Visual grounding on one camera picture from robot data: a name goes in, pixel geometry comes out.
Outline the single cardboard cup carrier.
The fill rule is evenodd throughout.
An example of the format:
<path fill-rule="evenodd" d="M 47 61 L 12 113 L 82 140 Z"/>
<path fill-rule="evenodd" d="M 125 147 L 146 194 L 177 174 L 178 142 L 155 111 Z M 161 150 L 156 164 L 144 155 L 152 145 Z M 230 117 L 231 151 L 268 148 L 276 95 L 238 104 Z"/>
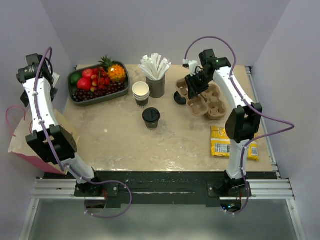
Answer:
<path fill-rule="evenodd" d="M 188 86 L 184 78 L 179 79 L 175 82 L 175 88 L 178 93 L 186 99 L 186 107 L 193 116 L 203 116 L 208 111 L 208 106 L 205 100 L 201 96 L 194 97 L 193 99 L 188 98 Z"/>

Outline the black plastic cup lid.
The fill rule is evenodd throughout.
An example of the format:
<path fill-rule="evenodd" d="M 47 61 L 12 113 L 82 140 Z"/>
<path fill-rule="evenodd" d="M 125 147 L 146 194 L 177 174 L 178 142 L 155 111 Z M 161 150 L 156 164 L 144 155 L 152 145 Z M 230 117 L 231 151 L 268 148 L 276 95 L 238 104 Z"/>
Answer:
<path fill-rule="evenodd" d="M 149 107 L 145 109 L 142 113 L 142 118 L 146 123 L 158 122 L 160 117 L 160 112 L 154 107 Z"/>

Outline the black paper coffee cup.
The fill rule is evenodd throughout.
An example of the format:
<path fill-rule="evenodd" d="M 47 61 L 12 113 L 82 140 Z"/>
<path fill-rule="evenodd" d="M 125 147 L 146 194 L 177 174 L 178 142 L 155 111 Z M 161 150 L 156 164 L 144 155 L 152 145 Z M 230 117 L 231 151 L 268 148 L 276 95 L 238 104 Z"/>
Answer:
<path fill-rule="evenodd" d="M 158 127 L 159 120 L 145 120 L 144 123 L 148 129 L 154 130 Z"/>

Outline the brown paper bag pink handles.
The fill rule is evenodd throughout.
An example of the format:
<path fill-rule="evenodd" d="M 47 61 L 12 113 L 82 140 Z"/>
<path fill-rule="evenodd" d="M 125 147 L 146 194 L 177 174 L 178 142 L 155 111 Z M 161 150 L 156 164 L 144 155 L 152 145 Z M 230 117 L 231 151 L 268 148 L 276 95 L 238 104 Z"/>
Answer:
<path fill-rule="evenodd" d="M 76 128 L 57 109 L 54 110 L 54 114 L 58 123 L 66 129 L 73 136 L 75 142 L 78 143 L 80 134 L 76 131 Z M 65 175 L 66 172 L 62 172 L 57 164 L 44 162 L 27 144 L 26 136 L 30 134 L 31 122 L 32 113 L 31 110 L 28 109 L 26 111 L 26 119 L 22 119 L 14 131 L 15 136 L 11 138 L 8 153 L 16 154 L 41 171 Z"/>

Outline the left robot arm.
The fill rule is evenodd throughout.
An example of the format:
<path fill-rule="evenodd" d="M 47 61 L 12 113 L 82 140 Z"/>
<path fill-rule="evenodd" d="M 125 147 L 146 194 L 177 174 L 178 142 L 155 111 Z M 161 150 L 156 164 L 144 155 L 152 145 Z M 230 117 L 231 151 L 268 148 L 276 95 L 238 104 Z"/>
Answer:
<path fill-rule="evenodd" d="M 97 172 L 78 155 L 72 134 L 56 119 L 52 104 L 54 72 L 50 59 L 34 53 L 27 55 L 26 61 L 27 66 L 18 70 L 16 78 L 24 88 L 21 101 L 31 110 L 32 129 L 25 138 L 28 146 L 44 162 L 71 173 L 83 194 L 99 197 L 104 192 L 104 184 Z"/>

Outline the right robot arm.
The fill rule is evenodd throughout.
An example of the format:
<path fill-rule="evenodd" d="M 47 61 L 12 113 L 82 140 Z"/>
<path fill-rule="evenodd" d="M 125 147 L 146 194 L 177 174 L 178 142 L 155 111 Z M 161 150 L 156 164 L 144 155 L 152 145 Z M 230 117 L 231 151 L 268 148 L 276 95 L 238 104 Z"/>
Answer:
<path fill-rule="evenodd" d="M 232 108 L 225 123 L 225 131 L 230 139 L 230 156 L 223 181 L 215 187 L 221 196 L 233 197 L 246 188 L 246 166 L 250 141 L 260 128 L 263 107 L 254 103 L 245 93 L 233 74 L 234 66 L 226 57 L 217 58 L 212 49 L 199 54 L 200 61 L 184 59 L 183 67 L 189 69 L 185 77 L 188 97 L 193 99 L 209 88 L 214 81 L 224 93 Z"/>

